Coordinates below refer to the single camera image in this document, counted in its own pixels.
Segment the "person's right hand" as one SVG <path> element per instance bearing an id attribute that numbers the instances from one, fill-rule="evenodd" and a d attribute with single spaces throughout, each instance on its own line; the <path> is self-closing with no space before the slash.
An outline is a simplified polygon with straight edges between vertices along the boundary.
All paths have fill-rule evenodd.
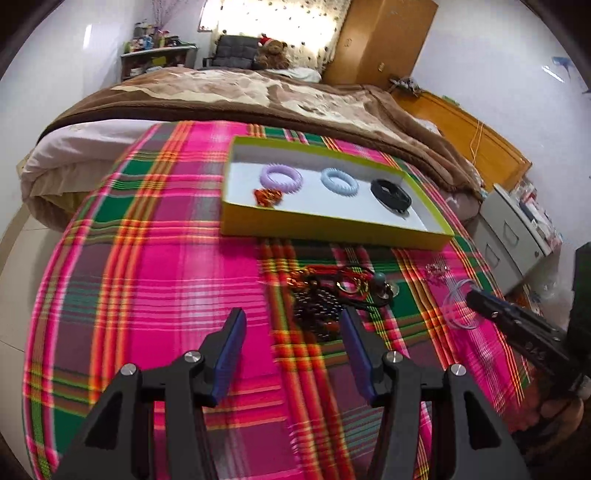
<path id="1" fill-rule="evenodd" d="M 542 401 L 540 395 L 531 390 L 524 400 L 517 429 L 526 430 L 548 420 L 558 425 L 560 435 L 569 436 L 579 427 L 583 414 L 584 404 L 578 396 Z"/>

